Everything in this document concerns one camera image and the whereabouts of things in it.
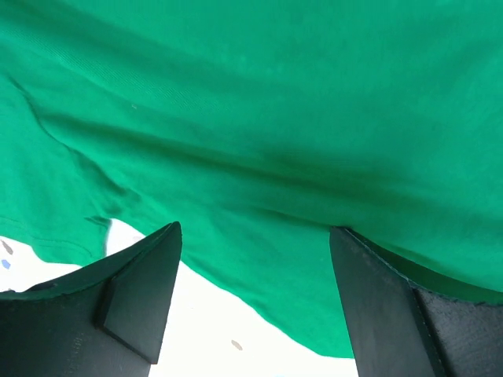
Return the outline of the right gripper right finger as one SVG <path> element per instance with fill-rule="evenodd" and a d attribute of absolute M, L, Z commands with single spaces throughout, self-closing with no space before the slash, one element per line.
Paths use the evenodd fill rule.
<path fill-rule="evenodd" d="M 500 376 L 502 294 L 424 268 L 352 229 L 330 230 L 360 376 Z"/>

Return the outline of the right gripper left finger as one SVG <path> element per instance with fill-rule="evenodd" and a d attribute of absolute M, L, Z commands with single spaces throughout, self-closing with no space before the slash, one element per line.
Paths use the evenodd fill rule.
<path fill-rule="evenodd" d="M 3 292 L 2 375 L 147 376 L 160 358 L 181 252 L 173 222 L 73 273 Z"/>

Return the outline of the green t-shirt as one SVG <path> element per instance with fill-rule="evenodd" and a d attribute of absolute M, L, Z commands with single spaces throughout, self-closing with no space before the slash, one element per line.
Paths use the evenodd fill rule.
<path fill-rule="evenodd" d="M 112 220 L 324 356 L 346 226 L 502 299 L 499 1 L 4 1 L 1 233 L 102 258 Z"/>

